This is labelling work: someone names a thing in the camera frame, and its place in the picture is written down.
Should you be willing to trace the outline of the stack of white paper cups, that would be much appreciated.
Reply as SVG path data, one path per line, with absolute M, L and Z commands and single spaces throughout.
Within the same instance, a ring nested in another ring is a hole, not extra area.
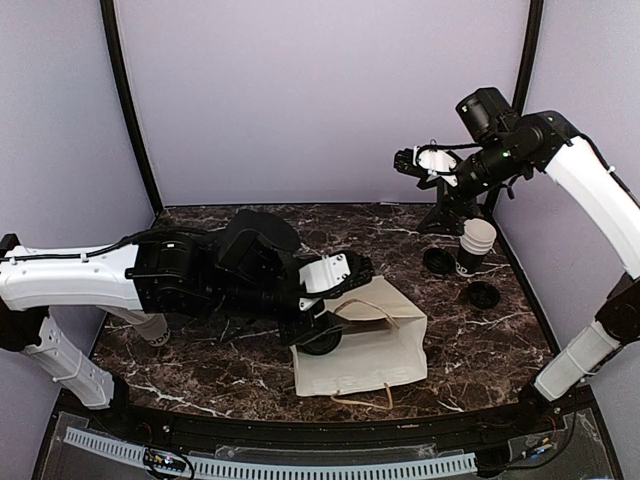
M 494 226 L 480 218 L 466 220 L 459 239 L 456 255 L 456 273 L 463 277 L 474 275 L 497 238 Z

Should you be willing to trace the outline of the cream paper bag with handles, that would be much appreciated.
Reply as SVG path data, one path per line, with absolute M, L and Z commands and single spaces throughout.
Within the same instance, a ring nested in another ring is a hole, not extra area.
M 343 335 L 325 355 L 294 347 L 297 396 L 326 396 L 344 403 L 346 395 L 427 378 L 427 315 L 384 277 L 376 276 L 369 284 L 329 300 L 327 307 L 367 330 Z

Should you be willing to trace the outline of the stack of black coffee lids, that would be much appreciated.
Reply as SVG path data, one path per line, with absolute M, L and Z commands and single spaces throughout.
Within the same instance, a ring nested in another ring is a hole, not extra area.
M 470 283 L 467 287 L 467 295 L 473 306 L 483 310 L 495 308 L 501 300 L 499 290 L 484 281 Z

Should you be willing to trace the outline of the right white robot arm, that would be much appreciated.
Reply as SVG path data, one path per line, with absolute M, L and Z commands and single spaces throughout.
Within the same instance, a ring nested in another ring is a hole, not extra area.
M 436 188 L 435 207 L 421 229 L 468 229 L 478 196 L 541 176 L 607 242 L 623 276 L 594 318 L 525 387 L 510 413 L 521 434 L 534 432 L 554 402 L 639 339 L 639 202 L 594 142 L 557 111 L 522 114 L 494 87 L 455 107 L 470 134 L 470 155 L 430 142 L 407 150 L 404 171 L 422 189 Z

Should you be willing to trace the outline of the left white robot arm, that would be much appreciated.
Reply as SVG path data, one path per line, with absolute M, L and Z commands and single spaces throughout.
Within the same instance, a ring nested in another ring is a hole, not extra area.
M 55 306 L 96 306 L 126 319 L 148 342 L 167 339 L 169 313 L 215 312 L 275 321 L 284 344 L 331 351 L 338 323 L 323 304 L 345 293 L 367 264 L 356 254 L 301 258 L 280 217 L 237 212 L 219 230 L 149 229 L 96 248 L 29 248 L 1 241 L 1 346 L 37 362 L 120 436 L 141 427 L 124 380 L 90 361 L 62 332 Z

